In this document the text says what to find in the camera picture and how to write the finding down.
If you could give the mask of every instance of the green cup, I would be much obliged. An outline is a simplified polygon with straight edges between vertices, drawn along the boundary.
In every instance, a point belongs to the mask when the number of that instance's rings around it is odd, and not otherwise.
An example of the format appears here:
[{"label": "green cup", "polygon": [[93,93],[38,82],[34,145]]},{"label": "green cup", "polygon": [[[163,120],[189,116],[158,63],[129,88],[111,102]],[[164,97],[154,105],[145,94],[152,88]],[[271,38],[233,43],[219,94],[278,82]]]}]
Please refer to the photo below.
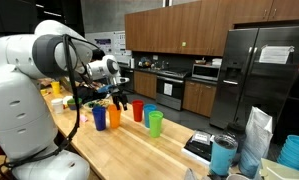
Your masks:
[{"label": "green cup", "polygon": [[160,136],[162,118],[163,113],[160,111],[149,113],[150,137],[157,138]]}]

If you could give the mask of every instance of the stove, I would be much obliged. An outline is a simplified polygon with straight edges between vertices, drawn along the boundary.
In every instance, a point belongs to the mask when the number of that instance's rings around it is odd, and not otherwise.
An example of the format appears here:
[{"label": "stove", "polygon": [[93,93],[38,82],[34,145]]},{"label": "stove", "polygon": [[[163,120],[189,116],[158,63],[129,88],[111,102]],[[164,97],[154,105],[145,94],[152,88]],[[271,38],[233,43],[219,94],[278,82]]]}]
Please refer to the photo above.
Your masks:
[{"label": "stove", "polygon": [[191,70],[185,68],[169,68],[168,70],[160,70],[157,74],[177,79],[184,79],[191,75]]},{"label": "stove", "polygon": [[170,108],[181,110],[184,78],[191,75],[190,69],[169,68],[159,70],[157,75],[156,102]]}]

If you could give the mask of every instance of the wooden cabinet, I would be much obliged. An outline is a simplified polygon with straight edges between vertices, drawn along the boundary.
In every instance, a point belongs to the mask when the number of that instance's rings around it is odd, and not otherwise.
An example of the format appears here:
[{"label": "wooden cabinet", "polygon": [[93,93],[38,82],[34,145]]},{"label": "wooden cabinet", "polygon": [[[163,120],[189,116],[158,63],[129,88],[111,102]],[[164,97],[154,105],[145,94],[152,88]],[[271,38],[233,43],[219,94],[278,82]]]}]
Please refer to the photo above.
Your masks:
[{"label": "wooden cabinet", "polygon": [[126,48],[130,50],[144,51],[146,47],[145,13],[133,13],[125,15]]},{"label": "wooden cabinet", "polygon": [[160,32],[157,52],[180,53],[181,6],[171,6],[160,11]]},{"label": "wooden cabinet", "polygon": [[236,0],[234,23],[299,20],[299,0]]},{"label": "wooden cabinet", "polygon": [[299,20],[299,0],[200,0],[125,15],[133,51],[223,56],[234,24]]},{"label": "wooden cabinet", "polygon": [[199,97],[199,88],[199,83],[186,81],[182,108],[196,112]]},{"label": "wooden cabinet", "polygon": [[211,56],[223,56],[227,34],[233,28],[233,15],[235,4],[232,1],[220,0],[215,19],[215,27],[212,36]]},{"label": "wooden cabinet", "polygon": [[299,19],[299,0],[274,0],[268,21]]},{"label": "wooden cabinet", "polygon": [[234,23],[267,21],[273,0],[235,0]]},{"label": "wooden cabinet", "polygon": [[210,117],[215,94],[214,86],[186,81],[182,108]]},{"label": "wooden cabinet", "polygon": [[216,87],[200,84],[200,92],[197,104],[197,113],[210,117],[213,101],[216,95]]},{"label": "wooden cabinet", "polygon": [[157,77],[155,74],[135,71],[135,91],[138,94],[156,98]]}]

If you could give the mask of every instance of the red cup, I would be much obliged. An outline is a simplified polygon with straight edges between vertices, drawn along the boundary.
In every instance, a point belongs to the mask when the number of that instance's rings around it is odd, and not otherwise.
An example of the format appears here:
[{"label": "red cup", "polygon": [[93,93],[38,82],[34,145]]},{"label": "red cup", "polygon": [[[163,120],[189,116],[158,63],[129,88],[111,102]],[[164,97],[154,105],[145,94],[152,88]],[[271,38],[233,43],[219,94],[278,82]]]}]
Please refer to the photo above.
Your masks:
[{"label": "red cup", "polygon": [[132,101],[133,108],[133,119],[136,122],[142,121],[142,111],[143,111],[143,101],[142,100],[134,100]]}]

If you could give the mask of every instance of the white bag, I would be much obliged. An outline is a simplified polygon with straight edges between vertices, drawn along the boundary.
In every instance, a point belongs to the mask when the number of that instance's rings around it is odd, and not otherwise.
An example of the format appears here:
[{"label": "white bag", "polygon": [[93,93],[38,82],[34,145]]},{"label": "white bag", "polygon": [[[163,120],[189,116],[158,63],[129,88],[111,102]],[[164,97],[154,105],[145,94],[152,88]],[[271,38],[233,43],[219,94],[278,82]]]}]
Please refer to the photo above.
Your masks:
[{"label": "white bag", "polygon": [[241,151],[239,169],[242,174],[254,178],[261,162],[269,151],[272,134],[272,117],[252,107],[246,127],[246,141]]}]

